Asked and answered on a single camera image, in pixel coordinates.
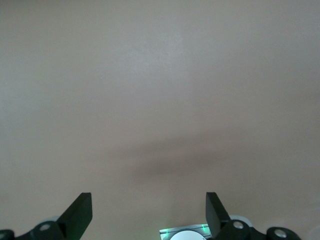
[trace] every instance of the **beige wall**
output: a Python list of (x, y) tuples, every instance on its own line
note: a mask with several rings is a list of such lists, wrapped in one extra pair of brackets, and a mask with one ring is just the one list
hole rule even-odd
[(320, 236), (320, 1), (0, 2), (0, 229), (92, 192), (83, 240)]

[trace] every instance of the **black plastic part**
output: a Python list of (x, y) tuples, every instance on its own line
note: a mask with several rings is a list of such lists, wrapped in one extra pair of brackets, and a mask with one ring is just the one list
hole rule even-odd
[(81, 193), (70, 207), (58, 218), (63, 235), (68, 240), (79, 240), (92, 220), (91, 193)]
[[(265, 235), (243, 221), (231, 220), (215, 192), (206, 193), (205, 218), (214, 240), (301, 240), (296, 233), (287, 228), (271, 227)], [(240, 222), (243, 227), (235, 227), (234, 222)], [(285, 232), (286, 237), (277, 236), (276, 230)]]
[(213, 238), (215, 238), (220, 230), (231, 220), (215, 192), (206, 193), (205, 219)]
[(5, 229), (5, 230), (0, 230), (0, 238), (1, 240), (13, 240), (15, 239), (15, 233), (12, 230)]
[(0, 240), (79, 240), (91, 220), (91, 193), (81, 193), (57, 221), (42, 222), (16, 238), (12, 230), (0, 230)]

